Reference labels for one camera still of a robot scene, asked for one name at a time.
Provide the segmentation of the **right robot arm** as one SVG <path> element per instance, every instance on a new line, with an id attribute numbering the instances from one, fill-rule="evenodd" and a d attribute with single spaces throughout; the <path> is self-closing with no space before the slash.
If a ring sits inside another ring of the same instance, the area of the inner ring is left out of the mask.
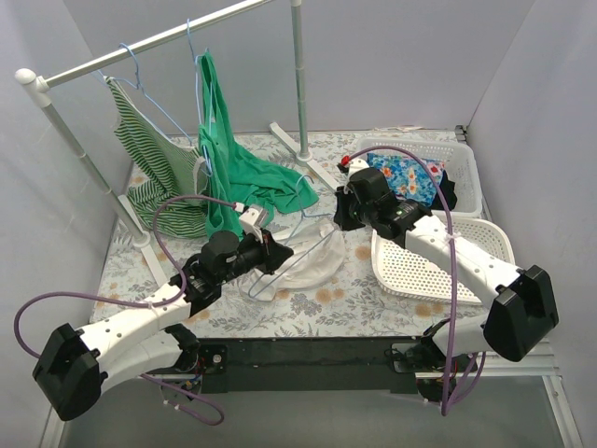
<path id="1" fill-rule="evenodd" d="M 486 315 L 443 320 L 417 343 L 399 353 L 414 369 L 443 371 L 461 355 L 493 351 L 519 362 L 554 329 L 559 316 L 548 273 L 502 261 L 466 238 L 448 232 L 447 223 L 414 200 L 400 200 L 384 174 L 361 160 L 345 169 L 337 188 L 335 223 L 343 231 L 370 227 L 384 242 L 417 254 L 469 289 L 487 308 Z"/>

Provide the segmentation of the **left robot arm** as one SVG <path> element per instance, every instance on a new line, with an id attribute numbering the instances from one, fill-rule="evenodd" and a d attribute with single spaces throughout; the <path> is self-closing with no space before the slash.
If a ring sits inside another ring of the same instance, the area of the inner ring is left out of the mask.
<path id="1" fill-rule="evenodd" d="M 199 343 L 183 321 L 217 301 L 227 282 L 254 269 L 273 274 L 293 254 L 269 231 L 243 238 L 218 231 L 147 302 L 79 329 L 63 324 L 52 331 L 34 367 L 35 382 L 60 419 L 70 421 L 137 375 L 190 372 Z"/>

